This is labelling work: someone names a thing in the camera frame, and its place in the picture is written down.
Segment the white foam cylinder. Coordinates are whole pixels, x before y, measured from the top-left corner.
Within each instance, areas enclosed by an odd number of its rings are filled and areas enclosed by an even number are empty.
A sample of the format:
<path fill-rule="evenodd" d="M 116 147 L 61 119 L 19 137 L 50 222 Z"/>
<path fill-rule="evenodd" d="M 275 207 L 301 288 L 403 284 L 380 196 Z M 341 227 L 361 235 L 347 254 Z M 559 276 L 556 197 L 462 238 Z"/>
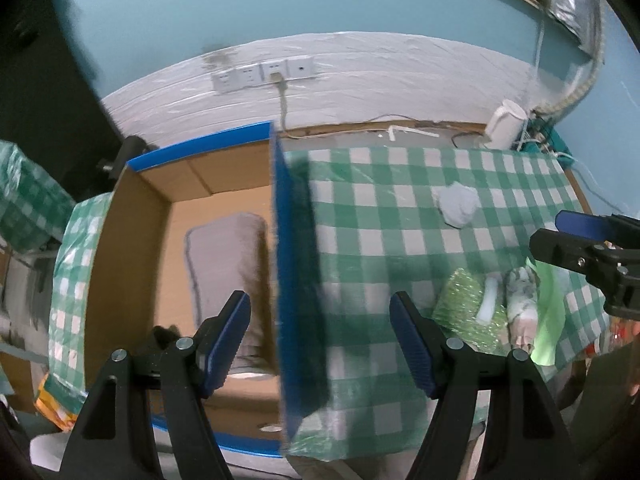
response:
<path fill-rule="evenodd" d="M 495 315 L 498 302 L 499 281 L 498 278 L 489 275 L 485 280 L 484 292 L 480 307 L 476 312 L 475 322 L 487 326 Z"/>

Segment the white wall socket strip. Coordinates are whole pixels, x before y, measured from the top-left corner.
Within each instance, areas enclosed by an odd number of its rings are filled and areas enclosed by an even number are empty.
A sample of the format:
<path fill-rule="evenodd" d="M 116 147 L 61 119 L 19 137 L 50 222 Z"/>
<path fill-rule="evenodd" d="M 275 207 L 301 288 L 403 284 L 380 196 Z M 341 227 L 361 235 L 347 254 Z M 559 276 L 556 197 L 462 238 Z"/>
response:
<path fill-rule="evenodd" d="M 216 93 L 229 93 L 282 81 L 314 78 L 315 74 L 314 58 L 299 55 L 227 68 L 213 73 L 212 84 Z"/>

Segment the light green cloth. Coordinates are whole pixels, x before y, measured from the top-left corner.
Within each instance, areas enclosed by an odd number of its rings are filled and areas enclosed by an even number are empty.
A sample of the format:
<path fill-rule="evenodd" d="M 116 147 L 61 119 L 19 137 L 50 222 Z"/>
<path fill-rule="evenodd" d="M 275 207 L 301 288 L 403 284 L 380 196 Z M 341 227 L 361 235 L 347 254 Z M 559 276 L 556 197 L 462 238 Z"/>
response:
<path fill-rule="evenodd" d="M 536 276 L 538 294 L 538 323 L 532 359 L 538 366 L 553 366 L 556 346 L 565 325 L 565 297 L 572 290 L 570 272 L 533 259 L 527 259 L 526 266 Z"/>

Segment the grey fleece-lined garment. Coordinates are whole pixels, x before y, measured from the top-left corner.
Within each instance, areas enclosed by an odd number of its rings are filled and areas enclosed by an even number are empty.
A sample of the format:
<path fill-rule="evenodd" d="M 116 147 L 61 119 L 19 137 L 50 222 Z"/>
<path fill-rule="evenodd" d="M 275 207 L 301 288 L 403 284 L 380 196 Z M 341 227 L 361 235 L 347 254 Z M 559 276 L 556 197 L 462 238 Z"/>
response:
<path fill-rule="evenodd" d="M 238 212 L 196 226 L 184 237 L 195 325 L 219 314 L 232 292 L 250 297 L 250 322 L 231 364 L 233 375 L 277 371 L 267 228 L 258 214 Z"/>

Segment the white electric kettle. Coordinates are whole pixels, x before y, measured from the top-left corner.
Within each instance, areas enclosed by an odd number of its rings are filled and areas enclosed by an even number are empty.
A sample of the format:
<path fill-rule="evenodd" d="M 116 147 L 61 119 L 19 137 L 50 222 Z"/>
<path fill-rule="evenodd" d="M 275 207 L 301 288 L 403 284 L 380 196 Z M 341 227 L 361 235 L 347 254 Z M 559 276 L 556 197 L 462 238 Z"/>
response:
<path fill-rule="evenodd" d="M 508 150 L 521 133 L 528 119 L 518 103 L 503 100 L 485 127 L 484 147 L 490 150 Z"/>

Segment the light blue knitted sock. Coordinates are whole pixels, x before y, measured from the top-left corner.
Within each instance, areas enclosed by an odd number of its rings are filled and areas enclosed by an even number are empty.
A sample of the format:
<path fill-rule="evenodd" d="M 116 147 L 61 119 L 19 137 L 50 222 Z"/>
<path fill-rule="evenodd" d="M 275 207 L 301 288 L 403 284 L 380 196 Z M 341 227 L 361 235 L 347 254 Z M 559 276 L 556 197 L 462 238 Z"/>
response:
<path fill-rule="evenodd" d="M 436 193 L 436 204 L 447 226 L 462 229 L 480 208 L 480 196 L 475 188 L 454 182 Z"/>

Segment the blue cardboard storage box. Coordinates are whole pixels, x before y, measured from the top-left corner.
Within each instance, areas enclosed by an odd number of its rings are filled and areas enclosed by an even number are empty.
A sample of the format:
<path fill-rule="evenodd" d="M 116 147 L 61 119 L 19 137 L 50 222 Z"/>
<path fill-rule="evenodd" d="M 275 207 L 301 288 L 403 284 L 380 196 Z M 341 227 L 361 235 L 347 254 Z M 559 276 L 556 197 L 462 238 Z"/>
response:
<path fill-rule="evenodd" d="M 308 186 L 271 122 L 127 162 L 100 231 L 82 336 L 87 384 L 155 326 L 193 335 L 232 292 L 250 324 L 205 401 L 222 448 L 282 457 L 326 403 L 326 326 Z"/>

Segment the green checkered tablecloth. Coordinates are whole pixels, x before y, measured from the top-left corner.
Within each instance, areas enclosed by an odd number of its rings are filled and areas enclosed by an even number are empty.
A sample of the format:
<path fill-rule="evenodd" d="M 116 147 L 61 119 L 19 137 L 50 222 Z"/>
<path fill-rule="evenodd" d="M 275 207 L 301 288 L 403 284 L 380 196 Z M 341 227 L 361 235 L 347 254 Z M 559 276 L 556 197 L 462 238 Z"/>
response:
<path fill-rule="evenodd" d="M 574 188 L 546 154 L 399 146 L 287 153 L 309 191 L 328 386 L 290 452 L 336 460 L 416 448 L 431 407 L 390 327 L 390 296 L 408 292 L 428 312 L 459 268 L 486 278 L 521 266 L 536 229 L 579 209 Z M 436 204 L 454 182 L 480 196 L 462 229 L 447 226 Z M 82 369 L 87 286 L 114 191 L 75 208 L 55 265 L 46 387 L 72 413 L 91 385 Z"/>

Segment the grey patterned cloth bundle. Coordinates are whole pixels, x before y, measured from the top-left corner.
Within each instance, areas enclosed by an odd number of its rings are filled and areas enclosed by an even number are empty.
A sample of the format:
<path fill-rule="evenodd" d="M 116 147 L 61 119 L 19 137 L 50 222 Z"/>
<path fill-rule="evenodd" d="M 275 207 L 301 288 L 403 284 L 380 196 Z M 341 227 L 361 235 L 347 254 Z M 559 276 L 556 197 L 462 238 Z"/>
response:
<path fill-rule="evenodd" d="M 531 354 L 538 327 L 537 275 L 529 266 L 520 266 L 506 274 L 504 299 L 512 348 Z"/>

